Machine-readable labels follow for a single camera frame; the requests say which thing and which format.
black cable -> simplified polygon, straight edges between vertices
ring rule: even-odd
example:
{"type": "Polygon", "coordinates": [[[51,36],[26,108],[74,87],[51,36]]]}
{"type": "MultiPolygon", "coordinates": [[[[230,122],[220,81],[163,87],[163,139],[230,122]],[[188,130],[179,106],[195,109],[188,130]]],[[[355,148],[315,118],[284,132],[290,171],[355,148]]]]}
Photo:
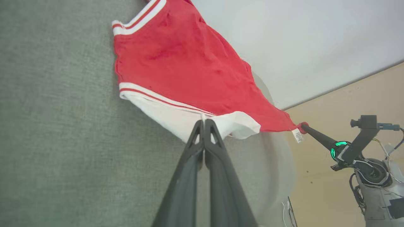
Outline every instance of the black cable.
{"type": "Polygon", "coordinates": [[[404,129],[400,128],[400,130],[403,131],[403,139],[399,144],[397,144],[397,146],[394,149],[397,149],[404,142],[404,129]]]}
{"type": "Polygon", "coordinates": [[[353,173],[353,174],[351,175],[351,177],[349,178],[349,185],[350,185],[351,190],[352,190],[352,193],[353,193],[353,195],[354,195],[354,197],[355,197],[356,203],[358,204],[358,206],[359,206],[359,208],[360,208],[362,214],[365,215],[365,211],[364,211],[363,209],[364,209],[364,208],[366,209],[366,205],[365,205],[365,200],[364,200],[363,197],[360,195],[360,192],[359,192],[360,187],[359,187],[359,185],[358,185],[358,186],[356,186],[356,187],[354,188],[354,186],[352,185],[352,178],[353,178],[355,175],[356,175],[356,174],[353,173]]]}

white surface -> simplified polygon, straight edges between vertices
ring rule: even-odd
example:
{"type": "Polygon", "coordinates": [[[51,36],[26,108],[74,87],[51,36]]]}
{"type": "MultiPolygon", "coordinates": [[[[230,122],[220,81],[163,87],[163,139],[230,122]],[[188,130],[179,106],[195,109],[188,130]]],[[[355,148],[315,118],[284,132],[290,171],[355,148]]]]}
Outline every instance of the white surface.
{"type": "Polygon", "coordinates": [[[285,109],[404,60],[403,0],[193,0],[285,109]]]}

white stripe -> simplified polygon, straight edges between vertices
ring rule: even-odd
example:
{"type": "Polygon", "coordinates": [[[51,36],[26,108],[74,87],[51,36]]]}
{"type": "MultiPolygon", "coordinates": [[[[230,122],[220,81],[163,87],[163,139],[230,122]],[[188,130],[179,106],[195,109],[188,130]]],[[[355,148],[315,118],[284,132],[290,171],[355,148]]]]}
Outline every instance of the white stripe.
{"type": "Polygon", "coordinates": [[[120,21],[113,21],[112,26],[115,24],[120,24],[123,27],[115,27],[113,29],[114,36],[116,35],[130,35],[135,33],[137,30],[139,30],[141,27],[143,27],[147,22],[149,22],[153,17],[155,17],[158,12],[164,7],[166,4],[167,0],[160,0],[160,2],[133,28],[126,29],[125,27],[131,26],[133,23],[135,23],[152,5],[155,3],[157,0],[152,0],[150,1],[146,7],[135,17],[133,18],[129,23],[127,24],[122,24],[120,21]]]}
{"type": "MultiPolygon", "coordinates": [[[[152,96],[152,97],[155,97],[155,98],[157,98],[157,99],[163,100],[163,101],[165,101],[165,102],[168,102],[168,103],[171,103],[171,104],[174,104],[174,105],[179,105],[179,106],[185,107],[185,108],[181,108],[181,107],[169,105],[169,106],[171,106],[171,107],[173,107],[173,108],[177,108],[177,109],[181,109],[181,110],[186,110],[186,111],[191,111],[191,112],[197,112],[197,113],[205,113],[205,114],[210,114],[210,115],[212,115],[212,116],[215,116],[215,114],[213,114],[213,113],[211,113],[211,112],[208,112],[208,111],[206,111],[206,110],[199,109],[199,108],[197,108],[197,107],[194,107],[194,106],[191,106],[191,105],[182,103],[182,102],[178,102],[178,101],[174,101],[174,100],[172,100],[172,99],[166,98],[166,97],[164,97],[164,96],[162,96],[162,95],[157,94],[157,93],[154,92],[154,91],[151,91],[151,90],[149,90],[149,89],[147,89],[147,88],[141,87],[141,86],[139,86],[139,85],[137,85],[137,84],[132,84],[132,83],[123,82],[123,83],[120,83],[120,84],[119,84],[119,90],[121,90],[122,88],[130,88],[130,89],[139,90],[139,91],[141,91],[141,92],[143,92],[143,93],[145,93],[145,94],[148,94],[148,95],[150,95],[150,96],[152,96]]],[[[143,98],[145,98],[145,99],[149,99],[149,100],[152,99],[151,97],[149,97],[149,96],[147,96],[147,95],[144,95],[144,94],[141,94],[141,93],[138,93],[138,92],[135,92],[135,91],[130,91],[130,90],[123,90],[123,91],[121,91],[120,94],[119,94],[119,96],[120,96],[122,99],[128,99],[127,97],[125,97],[126,94],[128,94],[128,95],[138,95],[138,96],[141,96],[141,97],[143,97],[143,98]]],[[[168,105],[167,103],[161,102],[161,101],[159,101],[159,100],[157,100],[157,99],[153,99],[153,101],[159,102],[159,103],[161,103],[161,104],[163,104],[163,105],[168,105]]]]}

gray fabric surface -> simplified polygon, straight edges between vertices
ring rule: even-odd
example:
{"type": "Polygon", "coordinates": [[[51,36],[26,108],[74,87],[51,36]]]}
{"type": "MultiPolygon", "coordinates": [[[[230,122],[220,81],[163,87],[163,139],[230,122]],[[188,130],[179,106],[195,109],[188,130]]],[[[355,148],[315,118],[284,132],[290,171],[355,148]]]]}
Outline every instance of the gray fabric surface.
{"type": "MultiPolygon", "coordinates": [[[[150,226],[184,144],[118,96],[111,21],[144,5],[0,2],[1,227],[150,226]]],[[[264,152],[258,135],[225,142],[235,166],[264,152]]],[[[258,203],[267,170],[236,171],[258,203]]]]}

beige wall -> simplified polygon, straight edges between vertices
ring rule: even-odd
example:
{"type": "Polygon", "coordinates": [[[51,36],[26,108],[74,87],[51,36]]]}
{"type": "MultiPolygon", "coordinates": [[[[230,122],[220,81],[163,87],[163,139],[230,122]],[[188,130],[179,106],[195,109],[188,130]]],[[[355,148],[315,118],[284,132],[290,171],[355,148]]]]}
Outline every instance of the beige wall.
{"type": "MultiPolygon", "coordinates": [[[[404,126],[404,63],[381,73],[308,101],[287,112],[294,122],[309,125],[337,141],[353,141],[358,128],[350,127],[351,119],[376,114],[378,122],[404,126]]],[[[376,138],[394,146],[402,139],[401,132],[381,131],[376,138]]],[[[352,169],[334,172],[335,162],[329,152],[310,135],[297,144],[291,133],[292,150],[298,180],[290,199],[299,227],[364,226],[348,180],[352,169]]],[[[383,158],[376,142],[364,150],[367,158],[383,158]]],[[[404,145],[392,156],[404,170],[404,145]]]]}

